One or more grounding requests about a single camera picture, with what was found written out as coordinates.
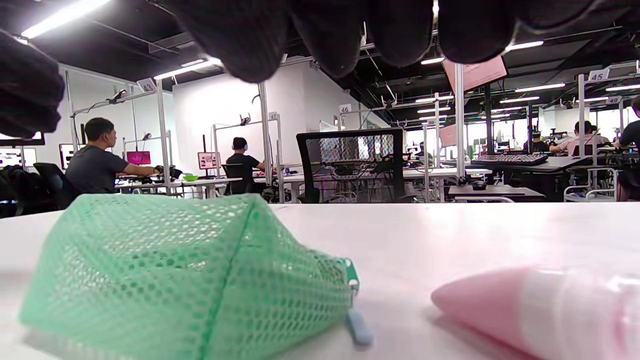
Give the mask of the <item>person's right hand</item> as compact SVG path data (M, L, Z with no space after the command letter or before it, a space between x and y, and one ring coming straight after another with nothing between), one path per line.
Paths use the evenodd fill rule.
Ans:
M204 55L249 84L269 80L295 29L331 76L354 70L361 39L396 68L417 63L434 45L446 60L475 65L506 52L519 30L553 34L600 9L639 9L637 0L147 0L171 16ZM53 133L64 97L60 66L30 43L55 29L44 18L23 34L1 30L1 134Z

